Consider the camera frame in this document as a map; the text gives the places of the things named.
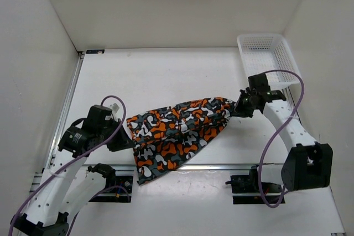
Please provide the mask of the orange camouflage shorts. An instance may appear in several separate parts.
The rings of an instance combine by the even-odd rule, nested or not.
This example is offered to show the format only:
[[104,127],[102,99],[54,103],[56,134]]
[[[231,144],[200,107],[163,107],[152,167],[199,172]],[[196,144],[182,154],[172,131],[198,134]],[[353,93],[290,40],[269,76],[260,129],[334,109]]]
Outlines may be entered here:
[[236,115],[236,105],[223,97],[203,98],[128,118],[138,184],[158,179],[193,158],[226,128]]

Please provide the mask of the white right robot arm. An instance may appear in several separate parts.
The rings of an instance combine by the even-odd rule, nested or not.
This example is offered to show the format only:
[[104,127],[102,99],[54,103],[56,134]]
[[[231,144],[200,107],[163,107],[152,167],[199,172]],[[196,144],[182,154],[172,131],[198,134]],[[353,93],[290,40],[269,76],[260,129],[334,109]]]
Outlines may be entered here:
[[248,179],[257,192],[268,183],[284,186],[288,191],[327,187],[330,184],[333,151],[329,144],[320,144],[293,118],[292,109],[280,91],[257,94],[241,90],[235,114],[252,117],[259,110],[275,127],[288,155],[283,165],[267,164]]

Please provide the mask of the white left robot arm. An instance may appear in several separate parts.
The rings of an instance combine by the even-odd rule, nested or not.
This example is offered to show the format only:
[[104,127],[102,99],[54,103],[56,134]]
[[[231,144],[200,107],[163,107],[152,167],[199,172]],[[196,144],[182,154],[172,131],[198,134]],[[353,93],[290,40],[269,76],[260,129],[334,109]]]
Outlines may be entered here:
[[118,105],[93,105],[86,118],[74,121],[61,137],[52,167],[43,173],[39,187],[11,220],[9,235],[18,229],[26,235],[68,235],[69,223],[91,199],[121,188],[113,167],[99,163],[72,191],[76,174],[88,156],[101,146],[115,152],[133,147],[117,118]]

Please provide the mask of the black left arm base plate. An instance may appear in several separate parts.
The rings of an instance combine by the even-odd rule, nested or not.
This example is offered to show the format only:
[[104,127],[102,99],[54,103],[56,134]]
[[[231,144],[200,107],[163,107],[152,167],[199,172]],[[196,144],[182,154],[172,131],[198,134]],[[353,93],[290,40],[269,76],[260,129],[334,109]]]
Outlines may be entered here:
[[105,190],[92,198],[97,203],[130,203],[132,200],[133,175],[116,175],[115,181],[107,183]]

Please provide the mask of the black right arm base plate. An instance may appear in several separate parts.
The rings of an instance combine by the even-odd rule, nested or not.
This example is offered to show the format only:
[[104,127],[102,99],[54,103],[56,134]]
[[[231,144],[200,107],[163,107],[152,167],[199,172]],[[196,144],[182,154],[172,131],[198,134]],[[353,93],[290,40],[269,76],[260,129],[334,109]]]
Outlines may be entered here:
[[[225,185],[231,187],[233,204],[264,204],[259,191],[256,167],[252,167],[247,175],[231,175]],[[262,189],[268,203],[275,204],[280,197],[282,186],[262,182]]]

